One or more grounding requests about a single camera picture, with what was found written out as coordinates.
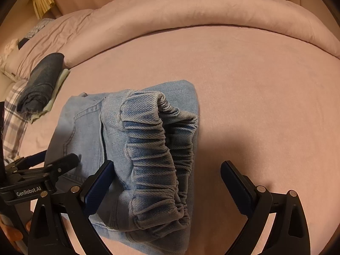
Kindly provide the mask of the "person's left hand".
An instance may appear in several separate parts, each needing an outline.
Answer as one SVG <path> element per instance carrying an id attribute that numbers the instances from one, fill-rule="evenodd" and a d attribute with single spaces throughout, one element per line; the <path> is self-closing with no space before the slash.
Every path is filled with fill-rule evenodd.
<path id="1" fill-rule="evenodd" d="M 8 226 L 3 222 L 3 215 L 1 215 L 1 229 L 4 232 L 5 236 L 19 253 L 23 253 L 21 249 L 18 247 L 17 242 L 23 240 L 23 234 L 12 226 Z"/>

